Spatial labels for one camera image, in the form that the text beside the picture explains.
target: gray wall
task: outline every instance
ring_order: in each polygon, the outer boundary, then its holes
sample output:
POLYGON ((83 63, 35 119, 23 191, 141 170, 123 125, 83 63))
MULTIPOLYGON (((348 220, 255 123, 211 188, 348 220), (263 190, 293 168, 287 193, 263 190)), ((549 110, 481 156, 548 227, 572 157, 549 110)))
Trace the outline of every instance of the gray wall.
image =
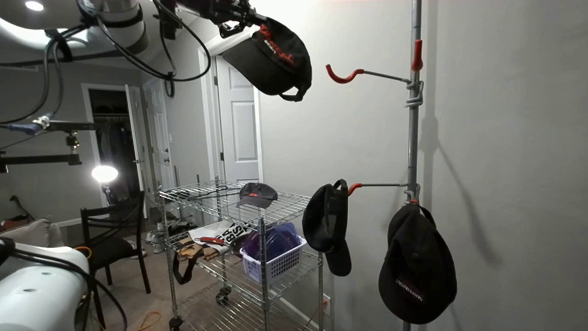
MULTIPOLYGON (((338 85, 324 65, 340 75, 409 75, 410 2, 252 3, 300 35, 314 66, 304 101, 261 97, 265 181, 301 194, 339 178, 405 181, 404 86, 367 76, 338 85)), ((581 0, 424 1, 419 182, 452 250, 459 290, 440 318, 415 329, 585 330, 586 12, 581 0)), ((212 36, 206 24, 197 32, 212 36)), ((196 72, 187 36, 176 42, 185 59, 176 62, 196 72)), ((177 86, 168 119, 174 145, 186 149, 173 158, 182 176, 193 176, 189 170, 207 164, 203 128, 188 125, 202 116, 199 82, 177 86)), ((400 330, 377 276, 388 222, 403 200, 386 188, 350 199, 353 272, 326 276, 333 330, 400 330)), ((305 280, 286 295, 309 316, 313 287, 305 280)))
MULTIPOLYGON (((215 25, 200 18, 196 18, 190 26, 205 42, 218 34, 215 25)), ((199 68, 198 64, 200 45, 187 31, 182 31, 177 40, 167 41, 167 45, 178 68, 178 78, 195 76, 204 69, 199 68)), ((171 69, 163 51, 149 64, 161 72, 168 72, 171 69)), ((142 73, 141 78, 143 83, 154 79, 145 73, 142 73)), ((210 180, 201 82, 179 82, 175 87, 174 98, 165 96, 168 132, 172 136, 172 164, 178 169, 181 185, 196 183, 197 174, 202 181, 210 180)))
MULTIPOLYGON (((87 121, 81 83, 139 86, 140 75, 131 69, 111 68, 88 64, 64 64, 64 102, 56 119, 87 121)), ((56 100, 56 79, 52 80, 52 92, 48 105, 56 100)), ((40 72, 0 69, 0 95, 2 118, 9 119, 28 111, 37 101, 42 89, 40 72)), ((0 131, 0 145, 23 139, 20 133, 0 131)), ((90 132, 78 133, 78 153, 83 165, 71 167, 65 163, 12 165, 8 174, 0 174, 0 217, 10 217, 16 212, 5 196, 16 194, 23 205, 37 216, 51 214, 54 221, 79 217, 82 207, 100 207, 100 191, 90 172, 96 166, 92 154, 90 132)), ((64 133, 51 133, 7 149, 10 156, 66 154, 64 133)))

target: electrical outlet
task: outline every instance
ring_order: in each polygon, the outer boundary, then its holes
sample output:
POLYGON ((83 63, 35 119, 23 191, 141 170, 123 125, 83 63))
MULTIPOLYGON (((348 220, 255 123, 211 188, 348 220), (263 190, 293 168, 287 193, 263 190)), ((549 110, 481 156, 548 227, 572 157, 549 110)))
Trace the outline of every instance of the electrical outlet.
POLYGON ((330 316, 330 296, 323 293, 323 312, 330 316))

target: black baseball cap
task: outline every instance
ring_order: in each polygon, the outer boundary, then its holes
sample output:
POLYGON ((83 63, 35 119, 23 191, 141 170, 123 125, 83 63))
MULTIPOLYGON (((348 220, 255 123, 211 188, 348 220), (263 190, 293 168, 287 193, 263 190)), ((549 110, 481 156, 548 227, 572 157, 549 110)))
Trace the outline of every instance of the black baseball cap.
POLYGON ((302 217, 302 231, 308 245, 324 253, 329 270, 340 277, 351 272, 351 255, 345 241, 347 213, 347 182, 341 179, 334 186, 327 184, 319 188, 302 217))
POLYGON ((253 86, 287 101, 301 101, 312 83, 306 46, 280 22, 269 18, 251 38, 222 54, 253 86), (283 93, 296 87, 296 95, 283 93))
POLYGON ((453 258, 425 208, 408 204, 392 217, 378 287, 386 307, 412 324, 432 322, 455 300, 453 258))
POLYGON ((237 206, 251 204, 261 208, 268 208, 273 200, 278 199, 278 192, 267 184, 247 183, 239 192, 239 198, 237 206))

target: white plastic basket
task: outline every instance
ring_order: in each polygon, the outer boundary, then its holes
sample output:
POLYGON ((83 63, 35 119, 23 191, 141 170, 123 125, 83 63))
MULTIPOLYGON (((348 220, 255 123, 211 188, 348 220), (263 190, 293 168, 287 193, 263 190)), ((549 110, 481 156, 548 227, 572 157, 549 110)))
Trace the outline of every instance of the white plastic basket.
MULTIPOLYGON (((299 238, 300 245, 266 263, 268 285, 271 285, 282 275, 286 274, 288 270, 296 267, 300 263, 302 246, 306 245, 306 240, 300 236, 299 238)), ((248 256, 243 249, 241 249, 240 252, 243 256, 243 268, 245 269, 245 273, 248 274, 251 279, 261 284, 261 262, 248 256)))

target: black chair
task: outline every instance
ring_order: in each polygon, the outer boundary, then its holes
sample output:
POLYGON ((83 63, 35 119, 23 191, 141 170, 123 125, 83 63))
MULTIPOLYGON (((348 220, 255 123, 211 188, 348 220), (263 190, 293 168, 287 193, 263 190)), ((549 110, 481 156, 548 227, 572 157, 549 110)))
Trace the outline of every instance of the black chair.
MULTIPOLYGON (((116 205, 80 210, 82 216, 82 231, 84 246, 92 250, 89 259, 90 273, 94 277, 98 269, 104 268, 106 271, 106 281, 112 285, 112 275, 110 265, 120 259, 127 257, 138 257, 139 266, 145 283, 145 291, 151 293, 145 261, 143 260, 143 250, 141 248, 141 221, 143 220, 143 203, 145 201, 145 192, 141 191, 137 197, 117 203, 116 205), (97 216, 107 216, 105 218, 96 218, 97 216), (90 236, 90 228, 101 228, 100 234, 90 236), (121 238, 120 231, 129 232, 132 229, 136 233, 136 248, 121 238)), ((98 297, 98 288, 93 286, 94 303, 96 304, 96 315, 98 321, 103 327, 106 327, 100 298, 98 297)))

